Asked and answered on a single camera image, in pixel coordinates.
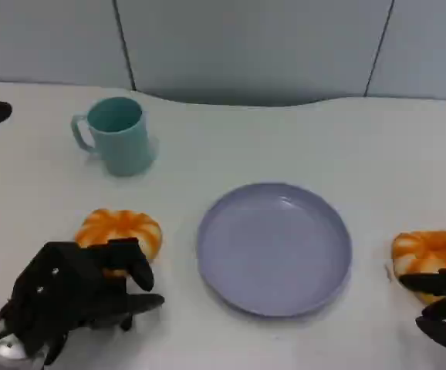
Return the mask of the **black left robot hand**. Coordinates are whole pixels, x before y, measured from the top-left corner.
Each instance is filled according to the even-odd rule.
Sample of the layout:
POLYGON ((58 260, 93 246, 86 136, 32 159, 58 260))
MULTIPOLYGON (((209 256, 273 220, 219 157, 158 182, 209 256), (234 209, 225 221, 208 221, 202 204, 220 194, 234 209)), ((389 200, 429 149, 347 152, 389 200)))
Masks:
POLYGON ((50 241, 15 280, 0 321, 27 355, 48 347, 45 364, 51 365, 71 331, 104 322, 130 330, 135 315, 164 303, 153 288, 153 271, 136 238, 88 248, 50 241))

